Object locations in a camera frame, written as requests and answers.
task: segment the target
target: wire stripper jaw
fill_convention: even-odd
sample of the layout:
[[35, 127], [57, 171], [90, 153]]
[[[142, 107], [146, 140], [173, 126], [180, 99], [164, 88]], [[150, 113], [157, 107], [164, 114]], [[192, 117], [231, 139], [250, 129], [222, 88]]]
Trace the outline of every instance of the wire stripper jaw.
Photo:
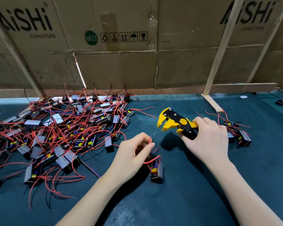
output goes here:
[[171, 108], [166, 108], [160, 113], [158, 117], [157, 127], [160, 127], [165, 120], [166, 122], [161, 129], [162, 131], [167, 131], [170, 128], [177, 127], [176, 132], [183, 133], [189, 139], [194, 139], [197, 136], [194, 131], [194, 129], [198, 128], [197, 124], [177, 114]]

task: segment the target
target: left hand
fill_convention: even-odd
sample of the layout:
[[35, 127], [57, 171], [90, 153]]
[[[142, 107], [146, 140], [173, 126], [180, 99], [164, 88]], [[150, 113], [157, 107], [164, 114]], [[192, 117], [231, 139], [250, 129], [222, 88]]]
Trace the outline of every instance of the left hand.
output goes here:
[[140, 133], [122, 141], [106, 174], [120, 186], [132, 178], [155, 146], [155, 143], [149, 143], [150, 139], [146, 133]]

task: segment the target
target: aishi logo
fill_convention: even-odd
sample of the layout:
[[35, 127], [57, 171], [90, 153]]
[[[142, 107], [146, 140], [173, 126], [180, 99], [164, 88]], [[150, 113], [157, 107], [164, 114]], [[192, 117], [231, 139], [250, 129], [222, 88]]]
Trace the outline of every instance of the aishi logo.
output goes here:
[[0, 12], [0, 22], [6, 30], [31, 31], [34, 28], [34, 30], [38, 31], [38, 29], [41, 29], [40, 27], [43, 30], [52, 30], [45, 8], [41, 8], [41, 12], [42, 14], [40, 14], [38, 8], [35, 8], [34, 11], [29, 11], [29, 9], [23, 11], [15, 8], [13, 12], [7, 9], [6, 13], [4, 13], [5, 16]]
[[[243, 2], [243, 5], [238, 15], [236, 24], [238, 22], [242, 24], [247, 24], [249, 22], [251, 22], [252, 24], [253, 23], [267, 23], [270, 15], [272, 14], [272, 10], [275, 4], [276, 4], [276, 1], [269, 1], [267, 3], [263, 3], [263, 1], [260, 1], [259, 3], [256, 1], [250, 1], [249, 3]], [[220, 24], [227, 23], [228, 17], [230, 16], [230, 12], [233, 8], [233, 5], [234, 5], [234, 2], [230, 3]]]

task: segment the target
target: right hand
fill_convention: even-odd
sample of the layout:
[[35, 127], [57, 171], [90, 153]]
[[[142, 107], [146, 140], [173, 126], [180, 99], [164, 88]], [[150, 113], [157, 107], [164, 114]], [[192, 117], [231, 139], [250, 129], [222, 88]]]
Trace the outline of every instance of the right hand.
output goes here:
[[228, 134], [224, 125], [218, 125], [209, 118], [196, 117], [193, 122], [198, 126], [198, 135], [190, 140], [183, 134], [181, 139], [186, 147], [207, 167], [215, 163], [228, 162]]

